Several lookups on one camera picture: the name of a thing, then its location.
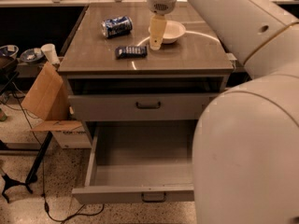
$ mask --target drawer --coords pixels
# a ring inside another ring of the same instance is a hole
[[[101,123],[80,203],[193,201],[194,121]]]
[[[216,94],[70,95],[83,121],[198,119]]]

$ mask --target blue can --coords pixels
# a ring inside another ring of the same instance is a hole
[[[127,16],[102,21],[102,33],[106,38],[128,35],[132,28],[132,20]]]

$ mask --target cardboard box flap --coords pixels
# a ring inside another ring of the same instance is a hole
[[[21,104],[43,120],[67,119],[69,103],[66,88],[53,65],[44,64]]]
[[[48,120],[38,124],[31,131],[74,131],[81,126],[82,123],[76,120]]]

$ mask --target soda can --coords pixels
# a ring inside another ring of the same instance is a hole
[[[102,33],[106,38],[128,35],[132,28],[132,20],[127,16],[102,21]]]
[[[7,120],[7,115],[4,111],[0,108],[0,122]]]

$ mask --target cabinet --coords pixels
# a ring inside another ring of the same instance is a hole
[[[133,31],[105,39],[101,21],[122,15]],[[151,15],[144,2],[90,4],[59,68],[92,144],[85,185],[73,189],[81,203],[193,199],[193,131],[233,67],[186,2],[167,15],[185,36],[145,59],[116,60],[117,46],[148,45]]]

